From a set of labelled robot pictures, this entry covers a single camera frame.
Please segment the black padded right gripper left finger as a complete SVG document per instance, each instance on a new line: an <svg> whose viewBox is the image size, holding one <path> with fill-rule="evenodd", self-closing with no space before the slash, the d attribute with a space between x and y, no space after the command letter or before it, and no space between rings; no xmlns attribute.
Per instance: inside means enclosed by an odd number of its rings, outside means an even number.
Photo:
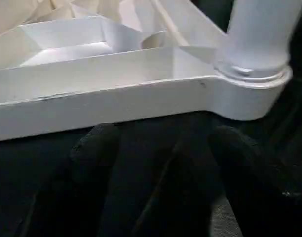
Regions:
<svg viewBox="0 0 302 237"><path fill-rule="evenodd" d="M19 237L95 237L121 139L113 124L92 128L34 194Z"/></svg>

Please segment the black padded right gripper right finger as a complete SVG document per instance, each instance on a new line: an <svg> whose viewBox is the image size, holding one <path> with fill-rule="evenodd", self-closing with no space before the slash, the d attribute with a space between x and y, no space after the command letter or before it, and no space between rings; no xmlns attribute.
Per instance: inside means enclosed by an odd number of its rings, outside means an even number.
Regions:
<svg viewBox="0 0 302 237"><path fill-rule="evenodd" d="M302 165L285 165L230 126L215 128L208 144L245 237L302 237Z"/></svg>

